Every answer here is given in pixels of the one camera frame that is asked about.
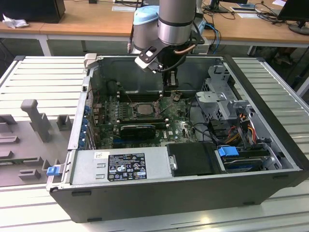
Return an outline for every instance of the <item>paper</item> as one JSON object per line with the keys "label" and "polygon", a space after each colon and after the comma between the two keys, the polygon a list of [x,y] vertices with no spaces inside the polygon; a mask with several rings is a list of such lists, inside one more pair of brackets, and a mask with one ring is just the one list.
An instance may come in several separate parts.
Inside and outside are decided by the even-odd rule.
{"label": "paper", "polygon": [[252,14],[252,13],[238,13],[238,15],[242,18],[259,18],[259,16],[257,16],[257,14]]}
{"label": "paper", "polygon": [[5,15],[3,15],[2,23],[4,23],[9,28],[22,28],[27,27],[29,24],[24,19],[15,20],[12,18],[8,18]]}
{"label": "paper", "polygon": [[272,4],[278,5],[278,6],[284,6],[285,2],[282,0],[275,0]]}
{"label": "paper", "polygon": [[135,12],[135,7],[127,7],[127,6],[113,6],[112,11],[129,11]]}

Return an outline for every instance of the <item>black plastic cover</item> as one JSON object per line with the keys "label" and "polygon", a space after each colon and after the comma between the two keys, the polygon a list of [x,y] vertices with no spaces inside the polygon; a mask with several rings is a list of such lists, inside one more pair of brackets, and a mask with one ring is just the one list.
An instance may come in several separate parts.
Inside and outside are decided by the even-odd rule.
{"label": "black plastic cover", "polygon": [[211,143],[168,144],[169,156],[174,156],[177,170],[173,176],[212,175],[222,173]]}

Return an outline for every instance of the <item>white cloth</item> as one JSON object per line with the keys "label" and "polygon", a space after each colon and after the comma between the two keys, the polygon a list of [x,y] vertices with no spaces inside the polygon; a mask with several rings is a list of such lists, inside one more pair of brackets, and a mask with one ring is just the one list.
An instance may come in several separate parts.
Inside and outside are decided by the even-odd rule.
{"label": "white cloth", "polygon": [[27,24],[27,22],[24,19],[15,20],[12,18],[8,18],[5,15],[3,15],[2,23],[4,23],[7,27],[14,29],[29,26],[29,24]]}

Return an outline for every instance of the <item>desk leg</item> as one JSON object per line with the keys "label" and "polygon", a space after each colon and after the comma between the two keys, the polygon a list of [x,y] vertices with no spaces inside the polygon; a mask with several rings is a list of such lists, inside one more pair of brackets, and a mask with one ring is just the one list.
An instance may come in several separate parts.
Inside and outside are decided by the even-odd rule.
{"label": "desk leg", "polygon": [[256,46],[250,46],[249,50],[247,52],[247,55],[250,56],[250,57],[253,56],[254,53],[255,53],[255,50],[256,50]]}
{"label": "desk leg", "polygon": [[303,95],[308,91],[309,89],[309,77],[306,79],[306,81],[299,87],[298,91],[296,92],[299,97],[303,97]]}
{"label": "desk leg", "polygon": [[82,40],[82,49],[83,49],[83,52],[87,52],[87,47],[86,47],[86,41],[85,40]]}
{"label": "desk leg", "polygon": [[38,35],[37,40],[39,40],[44,56],[51,57],[53,56],[53,51],[48,45],[47,35]]}

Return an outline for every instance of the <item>blue cable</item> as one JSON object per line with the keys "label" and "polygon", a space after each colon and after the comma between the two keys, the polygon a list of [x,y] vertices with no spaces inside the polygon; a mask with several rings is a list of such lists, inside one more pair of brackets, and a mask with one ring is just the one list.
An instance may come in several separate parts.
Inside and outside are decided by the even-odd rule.
{"label": "blue cable", "polygon": [[207,23],[206,23],[206,26],[210,27],[214,32],[216,32],[216,35],[217,35],[217,45],[216,45],[215,50],[213,51],[213,54],[216,54],[216,51],[217,51],[217,49],[218,49],[218,47],[219,47],[219,33],[218,33],[218,30],[215,29],[215,28],[214,28],[212,25],[210,25],[210,24],[207,24]]}

